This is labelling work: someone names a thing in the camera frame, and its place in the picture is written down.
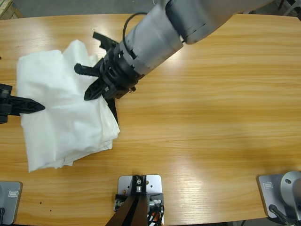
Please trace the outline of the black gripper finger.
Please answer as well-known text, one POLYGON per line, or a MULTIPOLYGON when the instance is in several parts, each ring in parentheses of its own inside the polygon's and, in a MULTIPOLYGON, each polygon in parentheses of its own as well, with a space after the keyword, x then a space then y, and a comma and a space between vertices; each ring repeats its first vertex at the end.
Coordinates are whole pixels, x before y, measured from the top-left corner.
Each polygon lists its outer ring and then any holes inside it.
POLYGON ((74 66, 75 73, 79 75, 100 77, 100 71, 94 67, 83 66, 81 64, 75 64, 74 66))
POLYGON ((29 98, 10 97, 10 104, 12 106, 11 115, 20 116, 21 113, 35 113, 45 110, 45 106, 29 98))
POLYGON ((84 100, 90 101, 98 99, 104 93, 105 88, 106 83, 101 78, 98 78, 87 88, 84 94, 84 100))

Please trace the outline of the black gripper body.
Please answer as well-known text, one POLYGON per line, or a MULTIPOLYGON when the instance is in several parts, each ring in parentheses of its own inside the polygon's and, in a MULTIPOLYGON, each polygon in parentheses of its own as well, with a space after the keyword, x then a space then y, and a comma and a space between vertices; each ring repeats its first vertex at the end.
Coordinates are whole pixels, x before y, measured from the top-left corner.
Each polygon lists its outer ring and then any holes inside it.
POLYGON ((100 71, 104 82, 104 98, 120 99, 128 92, 136 91, 138 73, 125 61, 119 45, 108 50, 102 59, 100 71))
POLYGON ((12 105, 10 103, 12 86, 0 85, 0 123, 6 123, 8 116, 12 115, 12 105))

